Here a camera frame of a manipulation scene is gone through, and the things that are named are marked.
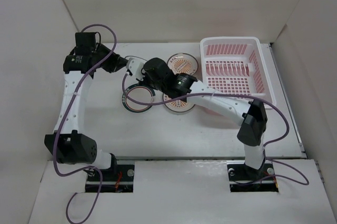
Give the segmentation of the white plate green red rim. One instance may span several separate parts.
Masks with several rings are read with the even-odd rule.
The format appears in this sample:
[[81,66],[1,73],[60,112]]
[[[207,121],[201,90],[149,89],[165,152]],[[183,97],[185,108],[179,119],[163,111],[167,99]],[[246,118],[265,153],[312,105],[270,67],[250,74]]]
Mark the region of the white plate green red rim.
[[144,113],[152,108],[151,105],[142,105],[133,102],[151,104],[155,101],[155,91],[152,88],[142,86],[140,84],[132,84],[125,89],[126,93],[122,94],[123,107],[132,113]]

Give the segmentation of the orange sunburst plate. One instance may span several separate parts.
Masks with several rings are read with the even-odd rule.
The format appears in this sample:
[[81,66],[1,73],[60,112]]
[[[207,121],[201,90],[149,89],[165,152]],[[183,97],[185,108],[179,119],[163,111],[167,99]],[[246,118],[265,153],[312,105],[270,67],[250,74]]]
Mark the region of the orange sunburst plate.
[[169,112],[177,115],[186,114],[193,110],[195,107],[194,104],[187,103],[181,100],[175,100],[169,103],[165,103],[164,106]]
[[175,74],[186,73],[194,75],[199,68],[197,59],[188,53],[177,53],[172,55],[167,60],[167,65]]

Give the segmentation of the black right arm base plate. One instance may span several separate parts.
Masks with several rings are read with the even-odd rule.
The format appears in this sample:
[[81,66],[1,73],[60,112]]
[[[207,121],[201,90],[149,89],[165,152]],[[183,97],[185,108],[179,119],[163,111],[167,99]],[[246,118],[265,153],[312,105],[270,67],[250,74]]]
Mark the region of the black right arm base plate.
[[227,165],[230,192],[279,192],[274,169],[265,163],[259,170],[246,164]]

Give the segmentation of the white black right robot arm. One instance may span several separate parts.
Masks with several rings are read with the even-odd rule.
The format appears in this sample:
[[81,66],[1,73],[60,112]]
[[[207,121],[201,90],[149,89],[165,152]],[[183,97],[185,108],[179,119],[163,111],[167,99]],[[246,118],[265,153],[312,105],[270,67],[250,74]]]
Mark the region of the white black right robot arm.
[[161,91],[169,98],[183,98],[184,102],[202,106],[219,115],[231,119],[240,128],[238,140],[245,151],[244,174],[251,179],[263,171],[263,135],[266,130],[267,116],[262,101],[221,97],[221,92],[208,87],[196,77],[175,74],[160,58],[152,58],[141,67],[143,83]]

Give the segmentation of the orange sunburst plate front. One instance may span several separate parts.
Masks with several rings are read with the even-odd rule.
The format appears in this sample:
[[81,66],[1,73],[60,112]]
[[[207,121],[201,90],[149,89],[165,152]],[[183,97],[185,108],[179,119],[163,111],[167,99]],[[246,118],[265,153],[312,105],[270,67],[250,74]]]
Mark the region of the orange sunburst plate front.
[[175,100],[169,103],[165,103],[164,106],[169,112],[177,115],[186,114],[193,110],[195,107],[194,104],[187,103],[181,100]]

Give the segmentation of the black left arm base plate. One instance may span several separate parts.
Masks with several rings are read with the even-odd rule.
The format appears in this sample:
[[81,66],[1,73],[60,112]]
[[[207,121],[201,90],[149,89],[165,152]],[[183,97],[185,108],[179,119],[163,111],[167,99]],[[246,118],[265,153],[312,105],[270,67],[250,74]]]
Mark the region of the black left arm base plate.
[[[101,170],[101,193],[132,193],[134,188],[135,163],[131,161],[117,161],[117,165],[110,169]],[[97,170],[87,171],[85,192],[98,192],[100,176]]]

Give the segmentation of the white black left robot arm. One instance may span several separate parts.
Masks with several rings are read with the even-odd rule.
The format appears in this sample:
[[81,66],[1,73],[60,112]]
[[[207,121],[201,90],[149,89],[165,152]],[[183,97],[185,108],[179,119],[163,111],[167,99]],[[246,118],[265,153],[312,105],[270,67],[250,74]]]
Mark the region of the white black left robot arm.
[[96,141],[85,135],[84,114],[95,71],[101,68],[114,73],[126,64],[126,59],[101,44],[100,33],[75,34],[75,47],[63,64],[64,93],[60,115],[54,132],[44,138],[56,164],[97,167],[106,180],[117,176],[115,156],[100,150]]

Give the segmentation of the white plate grey flower pattern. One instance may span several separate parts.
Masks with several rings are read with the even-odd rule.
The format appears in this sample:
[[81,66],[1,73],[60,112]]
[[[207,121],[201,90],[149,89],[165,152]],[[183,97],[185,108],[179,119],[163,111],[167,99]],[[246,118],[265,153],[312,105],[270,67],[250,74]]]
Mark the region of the white plate grey flower pattern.
[[141,60],[141,61],[143,61],[143,62],[146,62],[146,61],[147,61],[147,59],[144,59],[144,58],[141,58],[141,57],[138,57],[138,56],[134,56],[134,55],[128,55],[128,56],[125,56],[124,58],[125,58],[125,59],[135,58],[135,59],[139,59],[139,60]]

